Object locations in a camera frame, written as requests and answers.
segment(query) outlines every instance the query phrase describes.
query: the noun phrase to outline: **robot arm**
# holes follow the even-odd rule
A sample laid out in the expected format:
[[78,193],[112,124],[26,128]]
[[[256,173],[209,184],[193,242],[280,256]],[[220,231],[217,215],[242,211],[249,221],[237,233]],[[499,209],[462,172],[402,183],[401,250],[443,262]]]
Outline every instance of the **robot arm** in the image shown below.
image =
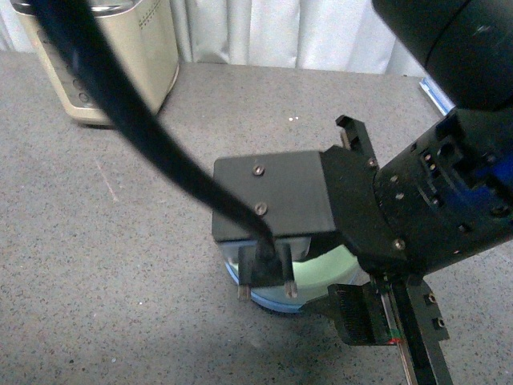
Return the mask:
[[[214,238],[260,240],[238,255],[243,295],[251,286],[284,283],[288,294],[295,294],[293,253],[287,243],[275,247],[274,237],[309,237],[311,247],[300,256],[305,258],[345,245],[371,282],[331,285],[328,296],[304,310],[334,318],[346,343],[398,345],[410,384],[451,383],[438,344],[448,334],[422,278],[513,236],[510,2],[374,0],[457,108],[381,169],[365,125],[342,116],[337,124],[344,147],[309,152],[291,168],[313,168],[315,178],[299,172],[293,179],[311,188],[309,202],[317,199],[322,210],[307,217],[301,207],[286,207],[281,214],[273,211],[273,218],[265,217],[267,205],[251,209],[244,203],[238,180],[240,191],[234,192],[241,200],[170,140],[127,81],[83,2],[31,3],[65,61],[121,133],[170,180],[222,214],[214,217]],[[286,160],[278,154],[274,162],[290,176]],[[277,196],[291,193],[282,180],[270,177],[272,169],[252,172],[265,174],[258,180],[277,188]],[[236,172],[227,174],[224,182]],[[291,216],[294,224],[309,225],[294,227],[285,220]]]

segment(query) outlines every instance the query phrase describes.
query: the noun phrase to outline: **wire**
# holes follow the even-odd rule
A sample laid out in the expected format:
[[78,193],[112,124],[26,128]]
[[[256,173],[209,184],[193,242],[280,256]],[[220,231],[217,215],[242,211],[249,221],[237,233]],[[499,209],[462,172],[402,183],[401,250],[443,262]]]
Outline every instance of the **wire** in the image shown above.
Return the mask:
[[119,65],[85,1],[32,0],[34,14],[119,132],[186,193],[249,231],[275,254],[271,229],[166,133]]

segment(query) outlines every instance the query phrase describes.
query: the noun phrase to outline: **mounting hole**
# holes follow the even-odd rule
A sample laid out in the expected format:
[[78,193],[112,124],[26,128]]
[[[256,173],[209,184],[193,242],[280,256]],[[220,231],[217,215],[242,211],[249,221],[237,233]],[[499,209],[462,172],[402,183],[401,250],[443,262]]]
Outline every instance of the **mounting hole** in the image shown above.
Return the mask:
[[490,215],[496,218],[504,218],[510,215],[511,210],[507,206],[495,206],[492,210],[490,210]]
[[451,156],[454,154],[454,146],[450,143],[444,144],[439,150],[438,154],[441,156]]

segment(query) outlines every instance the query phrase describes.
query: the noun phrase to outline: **black plastic part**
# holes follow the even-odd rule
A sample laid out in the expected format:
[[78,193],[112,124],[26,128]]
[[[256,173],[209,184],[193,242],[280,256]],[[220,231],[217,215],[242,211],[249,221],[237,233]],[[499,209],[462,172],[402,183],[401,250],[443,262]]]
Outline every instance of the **black plastic part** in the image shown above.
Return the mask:
[[420,278],[410,276],[390,286],[410,352],[418,385],[451,385],[439,341],[449,338],[438,305],[426,302],[432,293]]
[[511,1],[373,0],[373,4],[457,107],[492,111],[511,103]]
[[379,294],[363,286],[328,287],[335,328],[341,340],[351,346],[389,345],[390,330]]
[[394,248],[395,234],[384,221],[372,188],[376,168],[367,161],[366,156],[338,146],[321,154],[336,244],[345,245],[368,273],[400,273],[406,255]]
[[[360,137],[364,143],[366,133]],[[377,168],[368,160],[369,153],[338,146],[321,153],[243,156],[217,160],[214,178],[247,205],[265,202],[265,220],[276,237],[311,237],[307,259],[345,245],[368,272],[406,272],[406,255],[394,248],[395,234],[374,196]],[[252,174],[255,164],[264,165],[263,175]],[[212,235],[216,242],[249,239],[240,226],[217,213]]]
[[347,145],[349,146],[348,150],[362,154],[368,159],[376,159],[365,123],[345,115],[339,116],[336,123],[338,127],[345,131],[345,136],[348,140]]
[[512,149],[512,110],[454,110],[378,171],[376,196],[406,243],[410,272],[513,238]]

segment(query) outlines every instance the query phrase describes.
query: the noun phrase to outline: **cylindrical motor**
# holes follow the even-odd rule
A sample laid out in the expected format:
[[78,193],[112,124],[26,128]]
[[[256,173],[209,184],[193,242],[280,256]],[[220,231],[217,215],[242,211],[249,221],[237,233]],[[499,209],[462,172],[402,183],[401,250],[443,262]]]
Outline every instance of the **cylindrical motor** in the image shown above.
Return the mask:
[[373,0],[374,9],[460,108],[513,100],[513,4],[508,0]]

